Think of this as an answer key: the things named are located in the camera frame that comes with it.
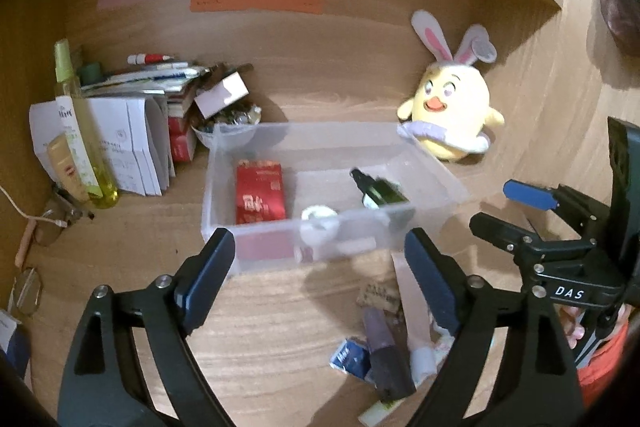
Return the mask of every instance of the yellow liquid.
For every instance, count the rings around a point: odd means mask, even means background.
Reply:
[[[111,208],[118,202],[120,195],[113,176],[102,159],[102,150],[95,132],[94,121],[83,103],[80,82],[76,76],[70,77],[65,82],[56,83],[56,96],[70,96],[74,103],[76,119],[80,127],[80,136],[84,143],[87,156],[91,162],[98,187],[102,191],[102,197],[89,192],[89,198],[96,208]]]

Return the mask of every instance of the finger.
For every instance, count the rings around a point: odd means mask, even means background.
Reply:
[[[575,321],[572,317],[564,313],[564,311],[560,312],[560,323],[562,324],[562,331],[564,331],[564,334],[570,335],[574,332]]]
[[[584,326],[582,324],[576,324],[574,332],[571,334],[571,336],[574,339],[576,339],[577,341],[579,341],[581,338],[583,338],[583,336],[584,336]]]
[[[582,313],[582,309],[578,308],[578,306],[563,306],[562,309],[567,315],[571,315],[574,318],[577,318]]]

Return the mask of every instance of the yellow plush toy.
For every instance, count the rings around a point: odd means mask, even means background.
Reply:
[[[490,140],[482,127],[504,124],[489,106],[489,89],[471,65],[478,59],[494,62],[497,53],[483,26],[469,28],[455,56],[447,46],[438,21],[424,10],[414,13],[411,24],[420,40],[436,57],[427,68],[411,100],[398,108],[405,134],[441,160],[456,161],[470,153],[484,153]]]

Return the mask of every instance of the orange clothing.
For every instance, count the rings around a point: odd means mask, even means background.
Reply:
[[[585,407],[589,407],[613,380],[622,358],[628,328],[627,322],[615,337],[596,350],[587,367],[578,369]]]

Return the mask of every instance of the book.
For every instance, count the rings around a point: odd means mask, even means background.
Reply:
[[[169,95],[169,97],[167,98],[167,103],[169,106],[169,117],[184,117],[184,115],[187,114],[187,111],[191,107],[193,100],[196,98],[197,90],[198,83],[193,82],[192,84],[187,86],[183,94]]]
[[[194,66],[183,70],[134,71],[132,73],[114,74],[104,82],[82,86],[84,96],[103,96],[105,94],[123,94],[140,92],[144,94],[179,95],[185,91],[194,78],[209,73],[209,68]]]

